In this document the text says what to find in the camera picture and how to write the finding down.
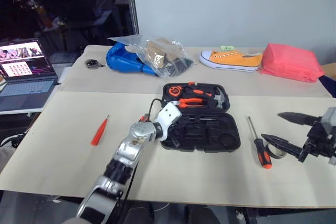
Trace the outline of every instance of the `cable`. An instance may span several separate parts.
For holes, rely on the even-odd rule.
[[[9,143],[10,141],[12,141],[12,138],[15,138],[15,137],[18,137],[18,136],[22,136],[24,135],[24,133],[22,134],[17,134],[17,135],[13,135],[13,136],[9,136],[5,139],[3,139],[1,142],[0,142],[0,147],[3,147],[5,144]]]
[[[165,209],[165,208],[166,208],[167,206],[169,206],[169,205],[170,205],[170,203],[166,204],[164,207],[161,207],[161,208],[159,208],[159,209],[157,209],[157,210],[154,210],[154,212],[161,211],[161,210]]]
[[[149,107],[148,120],[149,120],[149,118],[150,118],[150,116],[151,116],[152,107],[153,107],[153,104],[154,104],[155,101],[159,101],[159,102],[162,103],[162,100],[161,100],[161,99],[158,99],[158,98],[153,99],[153,101],[152,101],[152,103],[151,103],[151,106]]]
[[[120,207],[120,209],[119,209],[119,211],[118,211],[118,213],[117,213],[117,215],[116,215],[116,221],[115,221],[116,223],[118,223],[119,218],[120,218],[120,216],[121,216],[122,209],[124,208],[124,206],[125,206],[125,202],[127,201],[128,193],[129,193],[130,190],[131,190],[131,186],[132,186],[132,183],[133,183],[133,180],[134,180],[134,177],[135,177],[135,172],[137,171],[137,167],[138,167],[138,165],[136,165],[136,167],[135,167],[135,169],[134,169],[134,172],[133,172],[133,175],[132,175],[130,184],[129,184],[128,189],[127,189],[127,192],[126,192],[126,194],[125,194],[125,198],[124,198],[124,200],[123,200],[123,202],[122,202],[122,205],[121,205],[121,207]]]

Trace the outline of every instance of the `laptop keyboard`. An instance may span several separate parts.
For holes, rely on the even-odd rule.
[[[9,95],[19,95],[19,94],[45,93],[48,92],[53,82],[54,82],[53,80],[50,80],[50,81],[7,84],[0,93],[0,97],[7,97]]]

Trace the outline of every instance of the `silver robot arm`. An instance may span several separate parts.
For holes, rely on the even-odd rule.
[[[117,202],[127,190],[126,185],[136,168],[147,143],[167,138],[169,126],[181,117],[178,108],[168,103],[154,122],[138,122],[131,126],[128,136],[121,142],[103,175],[100,175],[90,193],[77,211],[77,218],[92,224],[104,224],[113,218]]]

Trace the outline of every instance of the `screwdriver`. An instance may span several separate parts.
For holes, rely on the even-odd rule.
[[[256,133],[256,130],[254,129],[253,123],[251,118],[248,116],[248,120],[251,124],[253,133],[256,137],[256,139],[254,140],[254,143],[257,147],[257,152],[258,152],[258,158],[259,161],[261,163],[261,165],[263,166],[263,168],[265,169],[271,169],[272,168],[272,162],[271,162],[271,158],[269,157],[265,147],[264,147],[264,142],[262,141],[261,138],[258,138],[258,135]]]
[[[98,145],[98,144],[99,144],[100,138],[101,138],[101,136],[102,136],[103,133],[104,133],[104,130],[105,130],[107,121],[108,121],[108,119],[109,119],[109,116],[110,116],[110,115],[108,115],[108,116],[106,117],[106,119],[102,122],[102,124],[101,124],[100,127],[98,128],[98,130],[97,130],[96,134],[94,135],[94,138],[93,138],[93,140],[92,140],[92,142],[91,142],[91,145]]]

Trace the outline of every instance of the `clear plastic bag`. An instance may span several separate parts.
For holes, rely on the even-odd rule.
[[[149,39],[140,34],[109,39],[130,46],[132,52],[160,77],[179,76],[194,64],[177,41],[164,38]]]

